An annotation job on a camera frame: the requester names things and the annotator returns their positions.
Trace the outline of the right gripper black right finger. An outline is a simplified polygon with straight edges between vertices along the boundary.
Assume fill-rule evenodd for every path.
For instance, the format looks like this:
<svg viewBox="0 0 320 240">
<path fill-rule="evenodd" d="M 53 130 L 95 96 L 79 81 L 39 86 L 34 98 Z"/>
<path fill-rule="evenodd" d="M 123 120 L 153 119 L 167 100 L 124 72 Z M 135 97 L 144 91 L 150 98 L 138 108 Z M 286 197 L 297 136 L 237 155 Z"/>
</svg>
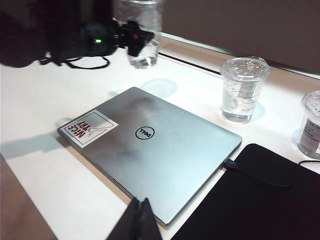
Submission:
<svg viewBox="0 0 320 240">
<path fill-rule="evenodd" d="M 162 240 L 162 236 L 148 198 L 145 198 L 141 203 L 139 217 L 139 239 Z"/>
</svg>

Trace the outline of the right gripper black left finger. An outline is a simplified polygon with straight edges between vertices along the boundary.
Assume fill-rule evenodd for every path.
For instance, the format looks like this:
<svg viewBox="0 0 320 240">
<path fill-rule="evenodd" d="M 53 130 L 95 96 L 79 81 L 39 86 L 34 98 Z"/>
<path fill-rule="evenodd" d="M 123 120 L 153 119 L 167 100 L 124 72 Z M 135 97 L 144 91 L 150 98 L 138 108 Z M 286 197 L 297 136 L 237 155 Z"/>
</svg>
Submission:
<svg viewBox="0 0 320 240">
<path fill-rule="evenodd" d="M 134 197 L 112 230 L 113 240 L 142 240 L 142 203 Z"/>
</svg>

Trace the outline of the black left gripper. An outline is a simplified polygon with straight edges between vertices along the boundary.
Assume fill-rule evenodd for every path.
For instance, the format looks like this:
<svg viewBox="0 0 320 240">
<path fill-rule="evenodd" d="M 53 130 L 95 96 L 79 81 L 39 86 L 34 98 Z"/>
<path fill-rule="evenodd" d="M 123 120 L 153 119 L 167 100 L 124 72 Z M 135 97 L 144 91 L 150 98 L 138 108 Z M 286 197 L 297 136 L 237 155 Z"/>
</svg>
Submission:
<svg viewBox="0 0 320 240">
<path fill-rule="evenodd" d="M 148 29 L 143 30 L 136 21 L 129 20 L 123 25 L 116 20 L 88 21 L 80 24 L 79 56 L 110 56 L 123 46 L 127 47 L 129 56 L 137 57 L 154 35 Z"/>
</svg>

